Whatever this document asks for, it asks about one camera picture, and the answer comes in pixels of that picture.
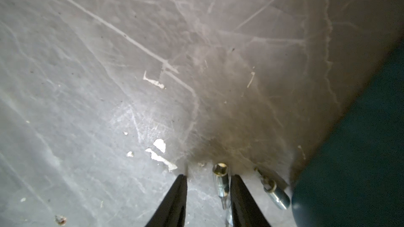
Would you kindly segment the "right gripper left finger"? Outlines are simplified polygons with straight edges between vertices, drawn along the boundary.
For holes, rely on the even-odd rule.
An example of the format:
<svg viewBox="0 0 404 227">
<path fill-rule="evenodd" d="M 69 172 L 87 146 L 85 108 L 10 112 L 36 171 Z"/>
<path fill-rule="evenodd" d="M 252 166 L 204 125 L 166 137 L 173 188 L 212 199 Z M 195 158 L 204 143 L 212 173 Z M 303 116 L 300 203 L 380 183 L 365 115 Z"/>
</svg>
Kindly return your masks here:
<svg viewBox="0 0 404 227">
<path fill-rule="evenodd" d="M 145 227 L 183 227 L 186 201 L 187 177 L 180 174 Z"/>
</svg>

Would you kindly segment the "silver bit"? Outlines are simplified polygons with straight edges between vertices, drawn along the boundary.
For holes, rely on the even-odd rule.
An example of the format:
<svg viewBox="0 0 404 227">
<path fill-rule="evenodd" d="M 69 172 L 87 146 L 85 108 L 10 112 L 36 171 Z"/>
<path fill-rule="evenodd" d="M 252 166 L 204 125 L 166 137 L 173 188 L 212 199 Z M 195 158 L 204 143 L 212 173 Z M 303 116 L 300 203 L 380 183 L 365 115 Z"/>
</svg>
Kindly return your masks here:
<svg viewBox="0 0 404 227">
<path fill-rule="evenodd" d="M 229 167 L 225 163 L 217 163 L 213 166 L 213 180 L 218 197 L 221 200 L 223 210 L 227 209 L 229 194 Z"/>
<path fill-rule="evenodd" d="M 277 184 L 274 179 L 264 175 L 257 167 L 254 168 L 254 171 L 258 175 L 264 191 L 271 198 L 272 202 L 279 209 L 287 210 L 290 206 L 290 198 L 287 193 Z"/>
</svg>

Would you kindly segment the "teal plastic storage box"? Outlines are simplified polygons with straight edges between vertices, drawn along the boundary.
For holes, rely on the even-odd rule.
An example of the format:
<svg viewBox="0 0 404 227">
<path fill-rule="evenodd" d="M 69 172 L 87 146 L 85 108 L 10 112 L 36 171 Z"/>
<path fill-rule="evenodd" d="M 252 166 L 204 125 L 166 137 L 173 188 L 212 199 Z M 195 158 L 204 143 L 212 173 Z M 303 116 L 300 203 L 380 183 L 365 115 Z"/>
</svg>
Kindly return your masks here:
<svg viewBox="0 0 404 227">
<path fill-rule="evenodd" d="M 403 226 L 403 43 L 300 174 L 292 213 L 299 227 Z"/>
</svg>

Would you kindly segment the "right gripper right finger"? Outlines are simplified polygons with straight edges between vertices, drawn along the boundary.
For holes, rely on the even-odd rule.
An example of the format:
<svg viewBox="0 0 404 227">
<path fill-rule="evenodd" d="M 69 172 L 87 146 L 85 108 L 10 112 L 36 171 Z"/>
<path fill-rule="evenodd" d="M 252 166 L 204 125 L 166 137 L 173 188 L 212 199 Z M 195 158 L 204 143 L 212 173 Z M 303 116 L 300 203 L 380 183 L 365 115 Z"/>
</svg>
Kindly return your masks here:
<svg viewBox="0 0 404 227">
<path fill-rule="evenodd" d="M 234 227 L 271 227 L 237 174 L 231 177 L 230 195 Z"/>
</svg>

